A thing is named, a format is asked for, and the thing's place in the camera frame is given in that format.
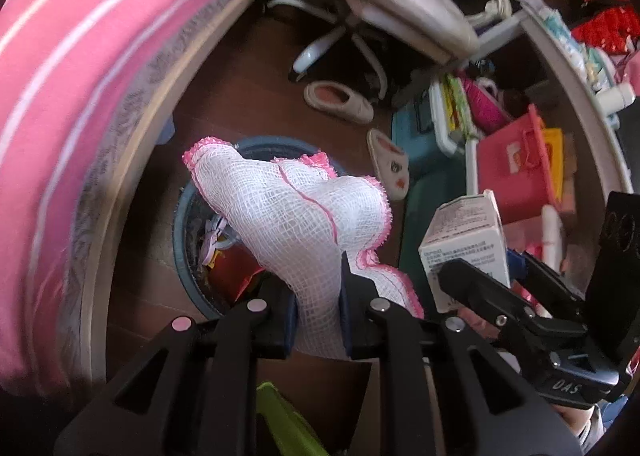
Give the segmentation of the person's left hand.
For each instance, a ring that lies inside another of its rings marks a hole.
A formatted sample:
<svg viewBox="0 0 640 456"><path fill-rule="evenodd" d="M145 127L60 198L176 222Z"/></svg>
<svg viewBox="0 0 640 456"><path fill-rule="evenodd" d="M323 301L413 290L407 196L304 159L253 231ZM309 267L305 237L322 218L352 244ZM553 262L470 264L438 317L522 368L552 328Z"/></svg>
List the person's left hand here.
<svg viewBox="0 0 640 456"><path fill-rule="evenodd" d="M579 410L579 408L561 405L553 405L553 408L578 439L582 454L587 454L605 434L599 406L593 405L589 410Z"/></svg>

